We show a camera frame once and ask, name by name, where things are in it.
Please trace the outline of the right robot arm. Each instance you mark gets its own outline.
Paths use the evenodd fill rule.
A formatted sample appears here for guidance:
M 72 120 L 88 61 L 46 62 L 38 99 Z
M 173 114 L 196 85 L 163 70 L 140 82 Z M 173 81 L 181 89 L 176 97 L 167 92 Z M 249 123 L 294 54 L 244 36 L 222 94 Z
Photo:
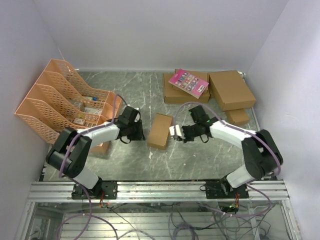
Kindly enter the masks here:
M 217 189 L 226 198 L 233 197 L 238 188 L 252 181 L 260 180 L 266 175 L 278 175 L 281 172 L 283 157 L 269 131 L 247 130 L 232 125 L 220 117 L 210 118 L 203 105 L 189 110 L 192 125 L 170 127 L 170 134 L 178 141 L 193 142 L 195 138 L 206 136 L 203 143 L 210 138 L 220 139 L 242 150 L 244 163 L 218 181 Z

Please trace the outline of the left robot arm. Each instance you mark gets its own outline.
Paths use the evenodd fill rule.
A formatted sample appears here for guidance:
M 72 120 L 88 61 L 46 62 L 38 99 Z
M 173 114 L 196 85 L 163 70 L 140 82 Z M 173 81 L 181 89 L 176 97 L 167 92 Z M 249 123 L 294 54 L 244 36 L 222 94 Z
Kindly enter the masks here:
M 116 119 L 100 125 L 82 130 L 65 128 L 48 152 L 46 162 L 81 184 L 89 198 L 96 199 L 103 192 L 103 180 L 85 167 L 89 151 L 104 142 L 120 140 L 129 144 L 145 139 L 140 110 L 126 106 Z

